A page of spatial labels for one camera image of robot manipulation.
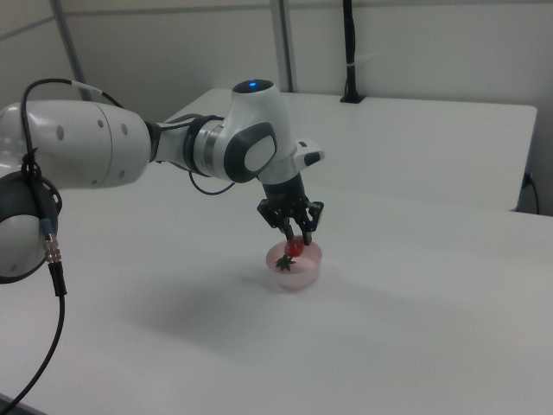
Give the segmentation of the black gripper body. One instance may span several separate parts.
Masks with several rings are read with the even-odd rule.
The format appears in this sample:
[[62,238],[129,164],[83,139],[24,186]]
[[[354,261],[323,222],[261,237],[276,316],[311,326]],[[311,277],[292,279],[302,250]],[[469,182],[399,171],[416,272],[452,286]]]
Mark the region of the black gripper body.
[[300,173],[286,182],[264,184],[263,189],[265,198],[257,210],[270,227],[284,230],[285,219],[291,218],[302,230],[315,229],[315,222],[308,215],[309,200]]

